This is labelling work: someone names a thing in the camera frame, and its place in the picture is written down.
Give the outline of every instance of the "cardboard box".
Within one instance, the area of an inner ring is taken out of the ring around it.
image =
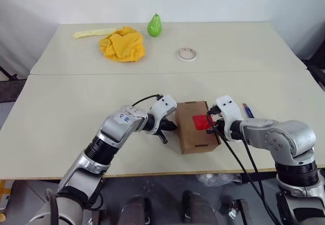
[[[218,136],[196,129],[193,116],[206,115],[207,111],[205,101],[177,104],[175,116],[183,154],[208,152],[220,145]]]

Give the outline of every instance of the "green pear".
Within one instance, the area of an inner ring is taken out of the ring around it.
[[[151,21],[148,23],[148,33],[152,37],[157,37],[160,35],[163,27],[161,25],[161,20],[158,14],[155,14]]]

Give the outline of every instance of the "plastic bag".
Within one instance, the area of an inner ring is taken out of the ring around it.
[[[218,187],[228,183],[241,183],[240,174],[219,173],[219,174],[197,174],[200,182],[207,187]]]

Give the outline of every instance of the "table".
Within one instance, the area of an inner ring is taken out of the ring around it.
[[[301,120],[315,131],[316,162],[325,167],[325,94],[306,70],[30,75],[0,131],[0,179],[61,178],[111,112],[154,93],[170,94],[177,102],[206,100],[210,106],[229,94],[238,105],[247,103],[257,118]],[[153,102],[139,107],[148,110]],[[106,176],[241,171],[224,144],[212,152],[182,155],[177,132],[166,136],[164,145],[157,136],[132,134]],[[231,146],[251,169],[244,146]],[[251,151],[260,171],[274,170],[268,151]]]
[[[104,36],[73,39],[80,30],[131,26],[144,37],[146,56],[137,63],[117,63],[103,57],[98,42]],[[180,61],[176,51],[194,49],[193,62]],[[160,74],[304,70],[267,22],[164,23],[161,35],[152,38],[147,24],[62,24],[31,70],[37,75]]]

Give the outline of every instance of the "black cable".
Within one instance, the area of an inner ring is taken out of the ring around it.
[[[103,206],[103,203],[104,203],[104,198],[103,198],[103,195],[101,193],[99,193],[99,197],[101,197],[101,203],[99,204],[99,206],[97,206],[96,208],[88,208],[87,210],[89,211],[98,211],[99,209],[101,209],[101,207]]]
[[[57,207],[56,197],[54,192],[47,188],[45,190],[45,197],[47,201],[50,203],[50,214],[51,214],[51,225],[59,224],[59,210]]]
[[[247,179],[249,181],[249,183],[253,186],[255,192],[257,193],[257,195],[260,197],[260,199],[263,201],[263,204],[265,203],[266,208],[266,212],[268,213],[268,215],[270,216],[271,220],[273,221],[274,224],[276,225],[281,225],[280,221],[277,219],[277,217],[275,217],[274,213],[271,211],[270,207],[268,206],[267,202],[265,201],[264,197],[262,196],[262,194],[259,192],[259,190],[257,189],[256,185],[254,184],[253,180],[251,179],[251,177],[249,176],[249,174],[247,173],[246,169],[244,168],[243,164],[241,163],[241,161],[239,160],[239,158],[237,157],[237,155],[235,154],[235,152],[233,151],[233,149],[231,148],[231,146],[228,143],[228,140],[225,138],[224,135],[222,135],[212,124],[211,120],[210,120],[210,115],[209,113],[207,113],[207,120],[209,125],[212,127],[212,129],[214,130],[214,132],[216,134],[218,134],[221,139],[224,141],[225,145],[227,146],[227,148],[229,149],[229,151],[231,152],[231,154],[234,156],[234,158],[236,159],[236,161],[238,162],[238,164],[240,165],[241,169],[243,170],[243,172],[245,173],[245,175],[247,176]]]
[[[160,95],[160,94],[153,94],[153,95],[150,95],[150,96],[148,96],[148,97],[144,97],[144,98],[142,98],[141,100],[138,100],[137,102],[133,103],[132,106],[134,107],[134,106],[137,105],[138,103],[140,103],[140,102],[142,102],[142,101],[145,101],[145,100],[147,100],[147,99],[153,98],[153,97],[157,97],[157,98],[159,98],[159,97],[161,97],[161,95]]]
[[[242,139],[242,141],[243,141],[243,143],[244,143],[244,146],[245,146],[246,152],[247,152],[247,154],[248,154],[248,157],[249,157],[249,159],[250,159],[250,162],[252,163],[252,166],[253,166],[253,168],[254,168],[255,173],[259,174],[258,169],[257,169],[257,167],[256,167],[256,164],[255,164],[255,162],[254,162],[254,159],[253,159],[253,157],[252,157],[252,155],[251,155],[251,153],[250,153],[250,150],[249,150],[249,148],[248,148],[247,142],[246,142],[244,139]],[[274,220],[277,220],[276,215],[275,215],[275,214],[273,213],[273,211],[269,208],[269,206],[268,206],[268,204],[267,204],[267,202],[266,202],[266,200],[265,200],[264,188],[263,188],[263,184],[262,184],[262,181],[261,181],[261,180],[258,180],[258,185],[259,185],[259,189],[260,189],[260,191],[261,191],[261,196],[262,196],[262,198],[263,198],[263,199],[262,199],[262,201],[263,201],[263,205],[264,205],[264,207],[265,207],[267,213],[268,213],[270,216],[272,216],[271,218],[274,218]]]

